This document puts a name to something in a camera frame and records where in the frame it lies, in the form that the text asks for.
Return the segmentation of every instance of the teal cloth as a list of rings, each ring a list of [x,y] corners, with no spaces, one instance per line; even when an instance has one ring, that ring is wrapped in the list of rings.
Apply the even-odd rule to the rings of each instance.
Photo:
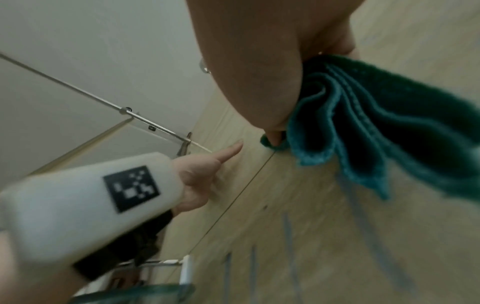
[[[480,111],[466,100],[372,65],[318,56],[303,65],[285,140],[300,165],[337,154],[351,181],[389,198],[387,158],[450,196],[480,201]]]

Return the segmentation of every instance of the blue line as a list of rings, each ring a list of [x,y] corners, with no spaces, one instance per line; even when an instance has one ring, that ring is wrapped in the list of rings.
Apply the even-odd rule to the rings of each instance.
[[[286,252],[288,256],[288,266],[290,267],[290,276],[295,290],[296,301],[303,304],[302,289],[300,288],[299,276],[297,275],[297,267],[295,266],[294,241],[292,237],[292,225],[290,225],[289,215],[283,214],[283,229],[285,232]]]
[[[345,178],[341,173],[336,175],[336,180],[342,191],[347,196],[347,201],[352,210],[355,223],[360,229],[363,239],[373,256],[373,259],[377,262],[380,269],[395,288],[415,293],[415,283],[404,272],[404,270],[396,264],[395,259],[393,258],[389,249],[382,244],[382,241],[377,235],[375,228],[372,224],[370,224],[369,218],[362,208],[362,205],[358,202],[350,181],[347,180],[347,178]]]
[[[252,246],[250,253],[250,303],[258,304],[256,285],[257,285],[257,248]]]
[[[230,298],[230,269],[232,267],[232,253],[225,257],[225,275],[223,277],[223,304],[229,304]]]

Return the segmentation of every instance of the black strap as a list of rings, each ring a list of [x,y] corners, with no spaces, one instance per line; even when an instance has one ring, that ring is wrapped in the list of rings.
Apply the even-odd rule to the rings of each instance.
[[[159,251],[156,245],[157,234],[172,218],[172,211],[169,210],[119,236],[107,246],[73,264],[73,267],[85,278],[94,281],[121,262],[134,260],[138,266]]]

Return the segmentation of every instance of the skin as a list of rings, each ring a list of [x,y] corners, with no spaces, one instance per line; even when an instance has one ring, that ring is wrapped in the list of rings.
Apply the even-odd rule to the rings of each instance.
[[[210,195],[210,187],[222,164],[237,155],[243,142],[213,154],[189,155],[172,161],[180,179],[185,184],[182,201],[172,209],[176,217],[204,206]],[[9,304],[62,304],[88,284],[73,268],[60,269],[57,273],[32,284],[30,278],[19,270],[9,235],[0,232],[0,303]]]
[[[363,0],[187,0],[201,53],[228,101],[274,145],[300,93],[302,62],[358,58],[350,15]]]

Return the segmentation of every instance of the wooden table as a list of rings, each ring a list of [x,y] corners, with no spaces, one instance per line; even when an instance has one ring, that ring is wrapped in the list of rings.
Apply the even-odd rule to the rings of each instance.
[[[365,61],[480,105],[478,0],[367,0],[352,22]],[[229,303],[480,302],[479,206],[444,198],[393,163],[393,199],[355,186],[352,204],[336,160],[298,167],[290,153],[262,147],[261,134],[220,92],[193,130],[212,150],[245,141],[208,205],[166,234],[162,256],[195,258],[193,303],[226,303],[226,267]],[[156,280],[178,275],[162,270]]]

